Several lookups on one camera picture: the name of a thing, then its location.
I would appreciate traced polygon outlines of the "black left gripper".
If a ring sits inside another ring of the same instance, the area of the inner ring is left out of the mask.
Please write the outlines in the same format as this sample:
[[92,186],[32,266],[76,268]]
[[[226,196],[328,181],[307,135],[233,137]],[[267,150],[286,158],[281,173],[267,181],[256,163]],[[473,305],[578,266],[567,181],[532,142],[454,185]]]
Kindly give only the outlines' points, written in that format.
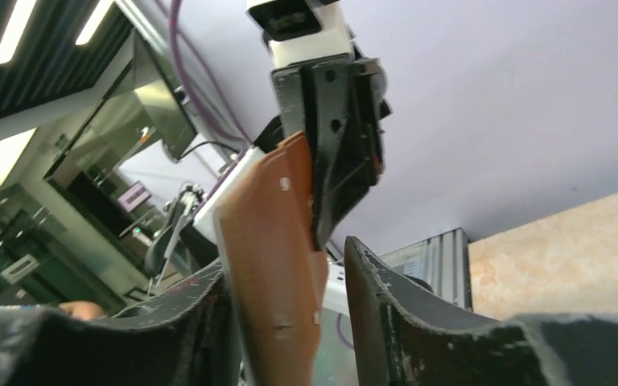
[[271,80],[284,137],[303,133],[310,146],[311,232],[314,246],[324,248],[384,173],[381,120],[392,110],[378,58],[310,63],[275,68]]

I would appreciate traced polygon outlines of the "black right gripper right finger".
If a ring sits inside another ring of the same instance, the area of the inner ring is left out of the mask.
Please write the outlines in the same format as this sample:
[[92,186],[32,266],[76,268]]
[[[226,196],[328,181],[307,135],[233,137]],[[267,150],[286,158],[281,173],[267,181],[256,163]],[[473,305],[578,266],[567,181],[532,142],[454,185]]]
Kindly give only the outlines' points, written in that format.
[[519,314],[504,321],[446,302],[345,241],[362,385],[618,385],[618,314]]

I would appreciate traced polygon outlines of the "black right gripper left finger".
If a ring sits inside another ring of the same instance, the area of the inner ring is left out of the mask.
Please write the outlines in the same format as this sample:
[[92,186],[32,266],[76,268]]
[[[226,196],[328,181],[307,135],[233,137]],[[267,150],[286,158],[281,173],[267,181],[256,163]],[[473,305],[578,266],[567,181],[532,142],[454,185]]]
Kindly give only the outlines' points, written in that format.
[[232,385],[233,312],[214,261],[112,318],[0,308],[0,385]]

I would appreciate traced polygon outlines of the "brown leather card holder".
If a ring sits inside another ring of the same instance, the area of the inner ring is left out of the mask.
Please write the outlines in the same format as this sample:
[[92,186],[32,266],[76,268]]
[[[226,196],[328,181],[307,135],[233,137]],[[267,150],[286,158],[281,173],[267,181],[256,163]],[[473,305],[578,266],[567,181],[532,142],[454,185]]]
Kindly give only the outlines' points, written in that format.
[[214,212],[251,385],[309,385],[328,259],[313,242],[312,161],[296,133],[229,188]]

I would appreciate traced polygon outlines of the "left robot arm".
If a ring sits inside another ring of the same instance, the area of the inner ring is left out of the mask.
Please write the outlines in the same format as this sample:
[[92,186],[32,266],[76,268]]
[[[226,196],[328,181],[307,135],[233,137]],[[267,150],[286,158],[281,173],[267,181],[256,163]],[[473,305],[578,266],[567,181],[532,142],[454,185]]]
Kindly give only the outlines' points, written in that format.
[[332,55],[275,69],[284,138],[220,189],[212,222],[235,269],[324,263],[336,226],[378,184],[386,77],[376,58]]

